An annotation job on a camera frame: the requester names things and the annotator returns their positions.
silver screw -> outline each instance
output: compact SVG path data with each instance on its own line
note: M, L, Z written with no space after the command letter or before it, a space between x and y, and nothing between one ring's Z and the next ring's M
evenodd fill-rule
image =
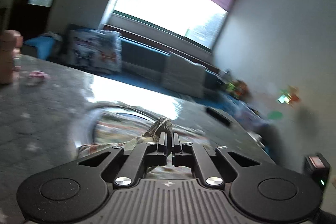
M210 177L207 178L206 183L210 185L220 185L221 183L223 183L223 180L219 177Z
M131 184L132 180L128 177L119 177L115 179L115 183L118 185L129 185Z

ribbed gray plate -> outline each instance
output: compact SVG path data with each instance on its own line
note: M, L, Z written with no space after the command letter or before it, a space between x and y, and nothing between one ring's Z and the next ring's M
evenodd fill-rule
M80 223L90 224L246 224L220 190L206 189L196 179L142 179L116 190L105 207Z

triangular cutout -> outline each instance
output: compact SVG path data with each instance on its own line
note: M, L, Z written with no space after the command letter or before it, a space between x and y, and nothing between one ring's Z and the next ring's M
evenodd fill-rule
M79 165L85 165L85 166L90 166L90 167L97 167L99 166L104 159L106 159L108 157L108 155L110 154L111 152L104 152L104 153L101 153L95 157L92 157L90 159L87 159L87 160L84 160L84 161L81 161L80 163L78 163Z
M250 166L256 166L256 165L260 165L260 163L251 160L249 158L246 158L244 156L241 156L235 152L228 152L228 154L236 161L236 163L238 163L241 167L250 167Z

gray tabletop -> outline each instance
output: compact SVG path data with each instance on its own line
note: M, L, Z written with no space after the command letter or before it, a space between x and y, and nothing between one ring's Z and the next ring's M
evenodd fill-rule
M69 162L81 143L69 127L100 101L139 106L172 119L181 126L203 130L212 145L226 145L256 159L267 154L232 119L229 128L209 116L205 107L150 90L85 73L29 56L21 57L13 84L0 86L0 222L24 219L16 190L28 176ZM50 80L27 85L37 70Z

marble table surface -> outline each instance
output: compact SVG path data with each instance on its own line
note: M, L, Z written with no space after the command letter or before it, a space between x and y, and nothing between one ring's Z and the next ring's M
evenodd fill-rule
M0 86L0 223L24 220L16 203L18 186L32 174L74 159L78 140L69 127L100 101L142 107L175 124L201 129L213 146L227 145L272 161L234 120L228 129L203 105L30 56L21 57L21 66L13 84ZM27 85L33 70L49 74L50 79Z

